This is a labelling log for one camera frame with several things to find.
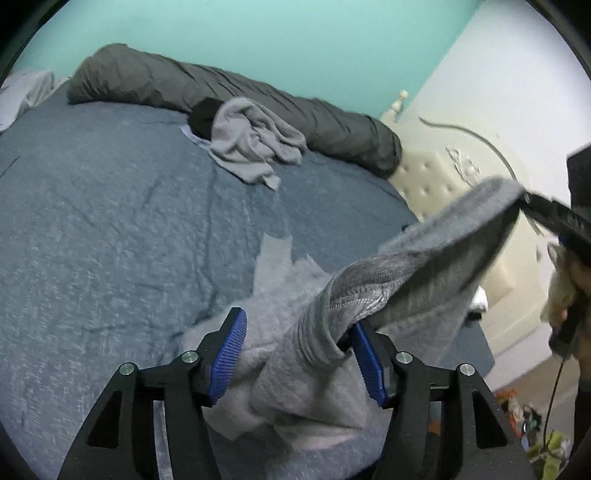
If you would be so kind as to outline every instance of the white wall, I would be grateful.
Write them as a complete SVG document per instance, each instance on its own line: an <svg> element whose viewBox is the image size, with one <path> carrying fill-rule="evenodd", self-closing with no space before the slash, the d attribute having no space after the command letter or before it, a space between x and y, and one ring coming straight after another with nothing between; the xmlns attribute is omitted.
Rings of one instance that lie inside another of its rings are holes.
<svg viewBox="0 0 591 480"><path fill-rule="evenodd" d="M591 142L591 81L554 27L525 0L486 0L405 110L456 111L492 128L534 190L570 203L566 157ZM492 388L550 356L549 327L502 353Z"/></svg>

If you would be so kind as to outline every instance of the black cable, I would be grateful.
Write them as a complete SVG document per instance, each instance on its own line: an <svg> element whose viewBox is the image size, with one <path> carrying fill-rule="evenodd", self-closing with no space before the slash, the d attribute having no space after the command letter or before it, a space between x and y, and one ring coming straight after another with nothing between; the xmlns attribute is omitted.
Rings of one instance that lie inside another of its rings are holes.
<svg viewBox="0 0 591 480"><path fill-rule="evenodd" d="M548 412L546 413L546 420L544 422L544 435L542 437L542 444L543 449L546 450L548 445L550 444L550 440L546 443L546 433L548 432L548 420L550 419L550 411L552 410L552 403L554 403L554 397L556 396L556 389L558 388L558 382L560 381L560 375L562 374L562 369L564 367L564 363L566 362L566 358L562 359L560 362L560 368L558 369L558 374L556 375L556 381L554 382L554 388L552 389L552 396L550 397L550 403L548 404Z"/></svg>

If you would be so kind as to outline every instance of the blue bedspread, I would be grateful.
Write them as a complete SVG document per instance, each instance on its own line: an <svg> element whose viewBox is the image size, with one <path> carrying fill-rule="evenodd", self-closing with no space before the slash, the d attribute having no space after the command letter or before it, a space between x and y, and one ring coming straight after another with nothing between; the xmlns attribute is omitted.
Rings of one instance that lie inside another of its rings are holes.
<svg viewBox="0 0 591 480"><path fill-rule="evenodd" d="M42 480L118 365L170 361L188 328L250 295L263 233L331 272L416 221L387 181L316 153L276 165L277 192L247 186L185 121L67 105L63 87L0 137L0 421ZM479 328L468 341L489 369Z"/></svg>

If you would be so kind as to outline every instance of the clutter on floor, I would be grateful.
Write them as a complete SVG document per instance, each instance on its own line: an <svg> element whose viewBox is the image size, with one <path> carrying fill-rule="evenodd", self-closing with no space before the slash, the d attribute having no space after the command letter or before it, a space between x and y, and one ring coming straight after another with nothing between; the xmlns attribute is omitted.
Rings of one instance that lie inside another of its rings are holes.
<svg viewBox="0 0 591 480"><path fill-rule="evenodd" d="M556 480L570 455L572 440L565 434L552 431L545 443L542 438L543 417L532 405L522 405L515 390L496 393L515 435L534 468L538 480Z"/></svg>

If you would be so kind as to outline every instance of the cream bed frame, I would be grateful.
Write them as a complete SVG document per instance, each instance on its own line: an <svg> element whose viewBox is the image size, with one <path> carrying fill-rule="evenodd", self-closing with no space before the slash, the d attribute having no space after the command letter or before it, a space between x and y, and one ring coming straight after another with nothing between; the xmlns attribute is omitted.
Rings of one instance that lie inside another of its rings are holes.
<svg viewBox="0 0 591 480"><path fill-rule="evenodd" d="M402 162L390 183L419 220L490 176L512 177L530 188L525 167L489 128L448 112L407 114L397 122L406 100L401 92L381 121L402 143ZM537 226L520 214L517 225L482 287L489 311L482 329L495 356L540 324L545 294L538 280Z"/></svg>

